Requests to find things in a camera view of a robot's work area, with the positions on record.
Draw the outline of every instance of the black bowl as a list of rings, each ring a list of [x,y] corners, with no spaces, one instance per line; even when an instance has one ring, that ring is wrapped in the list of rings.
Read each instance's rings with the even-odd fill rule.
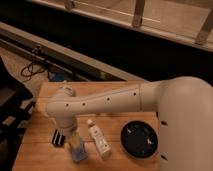
[[[147,158],[155,153],[158,139],[154,129],[142,121],[131,121],[121,131],[125,150],[134,157]]]

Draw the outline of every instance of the bottle cap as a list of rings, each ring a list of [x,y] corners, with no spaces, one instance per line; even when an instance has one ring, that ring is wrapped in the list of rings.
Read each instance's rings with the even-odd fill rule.
[[[93,125],[95,125],[95,123],[91,119],[88,119],[87,120],[87,125],[88,126],[93,126]]]

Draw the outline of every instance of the small bottle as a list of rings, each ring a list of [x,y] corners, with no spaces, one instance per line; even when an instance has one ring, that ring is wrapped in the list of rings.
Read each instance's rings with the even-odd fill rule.
[[[95,141],[96,148],[102,158],[106,158],[111,154],[111,148],[107,143],[101,129],[90,119],[87,120],[89,133]]]
[[[71,147],[71,155],[74,162],[78,163],[87,158],[84,141],[76,131],[69,136],[68,143]]]

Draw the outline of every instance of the white bottle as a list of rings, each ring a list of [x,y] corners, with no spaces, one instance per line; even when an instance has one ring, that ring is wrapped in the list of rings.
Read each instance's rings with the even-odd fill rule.
[[[111,148],[107,143],[101,129],[90,119],[87,120],[89,133],[95,141],[96,148],[102,158],[106,158],[111,154]]]

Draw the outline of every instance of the black cable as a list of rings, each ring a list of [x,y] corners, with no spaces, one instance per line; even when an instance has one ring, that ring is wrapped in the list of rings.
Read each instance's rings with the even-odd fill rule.
[[[30,81],[32,77],[36,74],[43,73],[47,70],[48,79],[50,79],[50,70],[49,68],[52,66],[51,64],[47,63],[46,60],[38,60],[37,55],[40,52],[40,48],[36,47],[32,50],[32,53],[30,54],[31,63],[29,63],[27,66],[22,68],[21,70],[21,76],[27,78],[27,80],[24,80],[23,82]]]

